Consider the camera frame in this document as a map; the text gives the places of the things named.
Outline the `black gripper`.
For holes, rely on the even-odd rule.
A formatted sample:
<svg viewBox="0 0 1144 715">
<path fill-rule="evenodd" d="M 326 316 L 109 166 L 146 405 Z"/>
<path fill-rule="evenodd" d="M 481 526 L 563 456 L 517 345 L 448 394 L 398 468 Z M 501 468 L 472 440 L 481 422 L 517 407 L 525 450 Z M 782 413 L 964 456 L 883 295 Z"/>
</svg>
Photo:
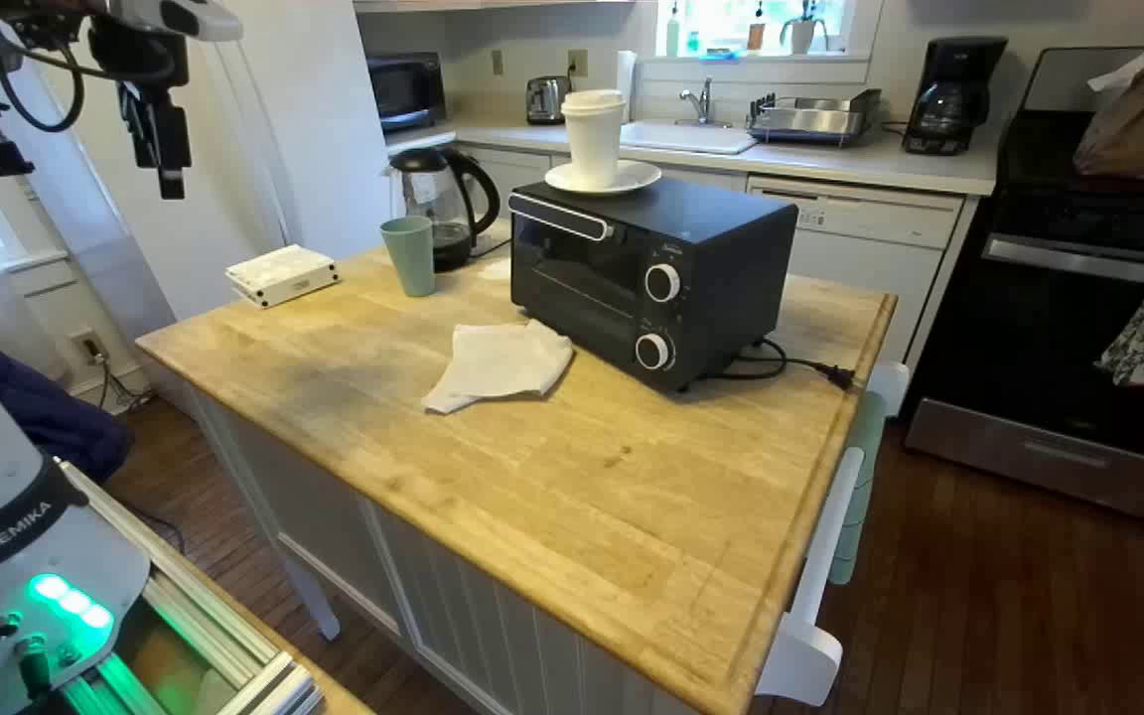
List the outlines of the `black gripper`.
<svg viewBox="0 0 1144 715">
<path fill-rule="evenodd" d="M 93 55 L 116 79 L 121 113 L 131 131 L 134 161 L 161 166 L 165 197 L 187 197 L 187 113 L 170 101 L 170 91 L 187 83 L 183 39 L 168 33 L 134 33 L 116 18 L 94 18 Z"/>
</svg>

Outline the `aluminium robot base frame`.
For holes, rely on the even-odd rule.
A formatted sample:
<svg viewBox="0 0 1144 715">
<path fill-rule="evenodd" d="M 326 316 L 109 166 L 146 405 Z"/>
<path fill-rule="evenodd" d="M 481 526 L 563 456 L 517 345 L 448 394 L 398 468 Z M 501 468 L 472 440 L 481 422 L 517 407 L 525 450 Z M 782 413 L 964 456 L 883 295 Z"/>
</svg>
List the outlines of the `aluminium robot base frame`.
<svg viewBox="0 0 1144 715">
<path fill-rule="evenodd" d="M 113 650 L 59 688 L 76 715 L 326 715 L 326 684 L 294 647 L 76 466 L 65 475 L 146 558 Z"/>
</svg>

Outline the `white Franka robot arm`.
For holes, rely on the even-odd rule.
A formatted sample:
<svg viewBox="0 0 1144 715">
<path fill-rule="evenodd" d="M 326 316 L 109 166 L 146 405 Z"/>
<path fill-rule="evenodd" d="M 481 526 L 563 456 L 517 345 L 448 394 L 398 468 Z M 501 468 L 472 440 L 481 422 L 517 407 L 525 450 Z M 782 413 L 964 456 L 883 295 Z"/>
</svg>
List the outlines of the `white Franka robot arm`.
<svg viewBox="0 0 1144 715">
<path fill-rule="evenodd" d="M 214 656 L 183 606 L 170 542 L 73 460 L 39 452 L 0 405 L 0 715 L 249 715 L 253 665 Z M 203 684 L 153 689 L 121 656 L 123 616 L 157 616 L 203 664 Z"/>
</svg>

